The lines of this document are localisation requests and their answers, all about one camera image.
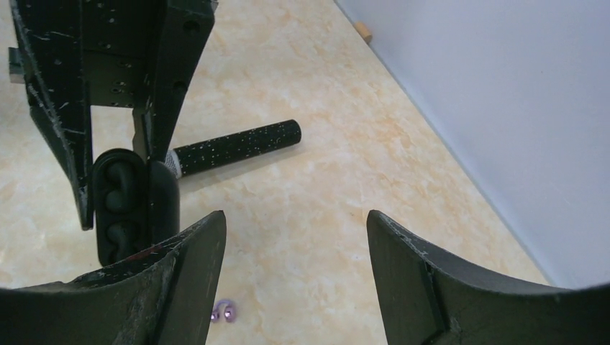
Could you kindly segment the black earbud charging case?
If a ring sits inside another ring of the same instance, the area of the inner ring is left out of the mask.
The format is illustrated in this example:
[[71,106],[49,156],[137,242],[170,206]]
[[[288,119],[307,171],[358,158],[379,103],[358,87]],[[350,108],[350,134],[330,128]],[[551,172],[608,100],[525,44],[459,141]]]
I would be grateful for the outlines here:
[[[129,163],[135,173],[135,208],[129,213],[113,213],[105,206],[105,197],[112,189],[106,181],[106,169],[113,162]],[[100,155],[93,166],[93,200],[97,255],[102,266],[112,262],[111,243],[106,230],[117,222],[137,225],[137,253],[175,236],[180,231],[180,193],[175,175],[157,160],[144,161],[128,149],[111,149]]]

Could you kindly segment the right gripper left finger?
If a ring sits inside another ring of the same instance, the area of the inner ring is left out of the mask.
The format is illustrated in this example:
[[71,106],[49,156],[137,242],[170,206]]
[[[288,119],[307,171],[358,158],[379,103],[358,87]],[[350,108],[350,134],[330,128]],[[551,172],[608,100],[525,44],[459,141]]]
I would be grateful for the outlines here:
[[3,344],[204,344],[227,238],[222,211],[70,282],[1,290]]

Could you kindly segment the black earbud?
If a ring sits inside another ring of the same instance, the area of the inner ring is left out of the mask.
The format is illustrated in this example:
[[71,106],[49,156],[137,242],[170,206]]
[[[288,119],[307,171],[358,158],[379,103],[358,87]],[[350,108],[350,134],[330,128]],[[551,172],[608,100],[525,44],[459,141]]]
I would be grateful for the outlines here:
[[127,162],[116,161],[106,169],[106,181],[112,189],[105,197],[105,206],[113,213],[129,213],[135,206],[135,173]]
[[117,222],[106,230],[106,237],[111,243],[111,261],[118,262],[137,253],[139,229],[131,222]]

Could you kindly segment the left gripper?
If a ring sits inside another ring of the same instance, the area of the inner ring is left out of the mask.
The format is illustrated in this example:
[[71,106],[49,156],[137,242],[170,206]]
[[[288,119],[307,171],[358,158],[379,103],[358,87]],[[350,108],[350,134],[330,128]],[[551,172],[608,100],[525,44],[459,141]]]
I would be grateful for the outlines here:
[[215,23],[211,1],[10,1],[29,114],[94,225],[91,106],[133,108],[133,150],[163,161]]

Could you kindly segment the purple earbud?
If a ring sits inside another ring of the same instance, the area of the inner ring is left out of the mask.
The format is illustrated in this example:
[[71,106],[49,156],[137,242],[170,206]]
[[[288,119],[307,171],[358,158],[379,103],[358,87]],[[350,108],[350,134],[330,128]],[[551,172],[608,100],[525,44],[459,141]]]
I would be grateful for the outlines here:
[[217,323],[224,320],[228,323],[235,322],[237,318],[237,311],[235,303],[230,299],[222,299],[215,303],[211,312],[211,322]]

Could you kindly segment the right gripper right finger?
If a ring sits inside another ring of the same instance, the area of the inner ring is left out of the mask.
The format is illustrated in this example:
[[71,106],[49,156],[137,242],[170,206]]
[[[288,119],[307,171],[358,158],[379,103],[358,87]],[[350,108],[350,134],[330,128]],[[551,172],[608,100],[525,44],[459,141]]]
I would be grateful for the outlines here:
[[389,344],[607,344],[609,286],[541,285],[473,264],[372,210],[367,233]]

